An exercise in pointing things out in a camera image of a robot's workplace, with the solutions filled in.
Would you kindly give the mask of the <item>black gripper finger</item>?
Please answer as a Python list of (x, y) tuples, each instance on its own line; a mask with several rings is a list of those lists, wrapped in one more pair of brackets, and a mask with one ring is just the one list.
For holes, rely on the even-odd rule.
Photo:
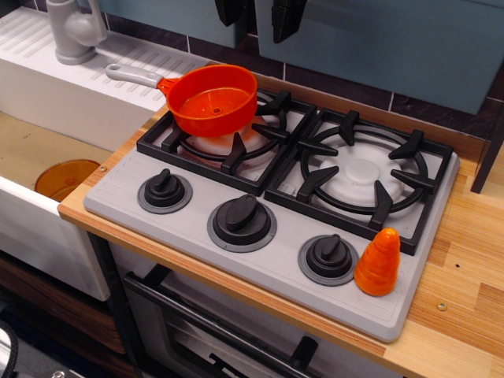
[(307, 0), (274, 0), (272, 5), (272, 38), (281, 43), (295, 34), (301, 25)]
[(215, 0), (214, 3), (220, 21), (226, 27), (239, 21), (246, 8), (245, 0)]

